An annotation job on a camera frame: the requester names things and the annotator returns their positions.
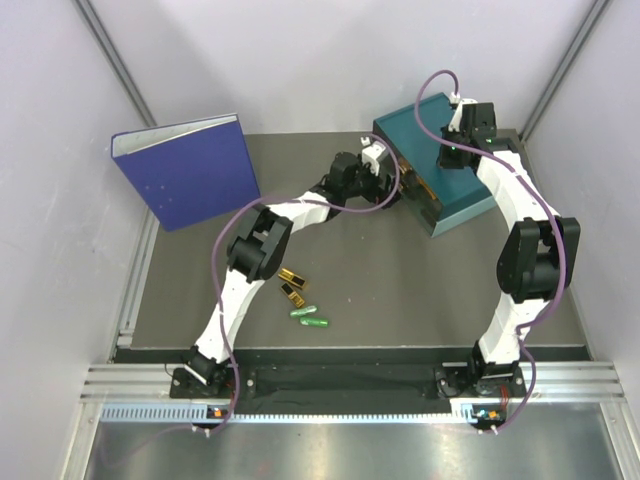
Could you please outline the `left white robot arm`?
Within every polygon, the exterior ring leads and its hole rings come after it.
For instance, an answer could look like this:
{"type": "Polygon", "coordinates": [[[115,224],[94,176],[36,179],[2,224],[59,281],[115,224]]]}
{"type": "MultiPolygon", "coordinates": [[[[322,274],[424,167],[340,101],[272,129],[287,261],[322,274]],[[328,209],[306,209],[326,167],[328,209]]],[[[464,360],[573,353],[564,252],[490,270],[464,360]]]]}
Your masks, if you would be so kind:
{"type": "Polygon", "coordinates": [[[290,237],[339,213],[352,212],[346,206],[352,198],[371,203],[364,213],[391,205],[399,180],[397,157],[378,140],[358,155],[338,153],[329,173],[302,195],[272,202],[254,200],[234,214],[212,251],[216,257],[226,234],[233,233],[227,246],[225,277],[214,279],[214,311],[185,360],[197,390],[212,397],[226,387],[226,368],[239,327],[258,290],[279,271],[290,237]]]}

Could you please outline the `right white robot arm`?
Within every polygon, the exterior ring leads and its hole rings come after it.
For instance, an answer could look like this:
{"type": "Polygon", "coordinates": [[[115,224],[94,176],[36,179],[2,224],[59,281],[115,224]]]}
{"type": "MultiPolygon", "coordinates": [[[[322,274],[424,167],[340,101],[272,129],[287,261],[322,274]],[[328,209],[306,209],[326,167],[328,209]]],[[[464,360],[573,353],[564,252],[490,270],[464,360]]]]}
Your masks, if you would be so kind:
{"type": "Polygon", "coordinates": [[[499,133],[490,103],[453,98],[441,130],[438,165],[469,168],[488,189],[509,230],[496,265],[500,299],[487,331],[474,344],[466,380],[487,396],[514,380],[520,347],[534,322],[557,305],[569,286],[581,233],[534,186],[522,149],[499,133]]]}

